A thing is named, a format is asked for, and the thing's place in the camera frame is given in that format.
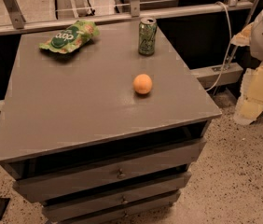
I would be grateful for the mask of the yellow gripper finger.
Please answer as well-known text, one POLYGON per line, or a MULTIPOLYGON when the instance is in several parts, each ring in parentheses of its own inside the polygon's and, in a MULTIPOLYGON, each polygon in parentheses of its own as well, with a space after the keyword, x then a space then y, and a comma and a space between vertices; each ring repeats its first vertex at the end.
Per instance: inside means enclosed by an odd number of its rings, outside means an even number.
POLYGON ((249 125, 263 112, 263 62, 257 69, 246 69, 240 92, 233 118, 237 124, 249 125))

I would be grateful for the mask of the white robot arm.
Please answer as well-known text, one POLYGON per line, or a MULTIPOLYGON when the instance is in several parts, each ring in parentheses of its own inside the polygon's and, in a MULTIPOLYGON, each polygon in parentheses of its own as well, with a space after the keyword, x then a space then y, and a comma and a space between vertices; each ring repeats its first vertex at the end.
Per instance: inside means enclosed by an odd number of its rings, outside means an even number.
POLYGON ((233 36, 231 43, 248 46, 251 56, 260 60, 256 70, 246 69, 242 77, 241 95, 235 107, 235 122, 249 125, 263 112, 263 9, 252 23, 233 36))

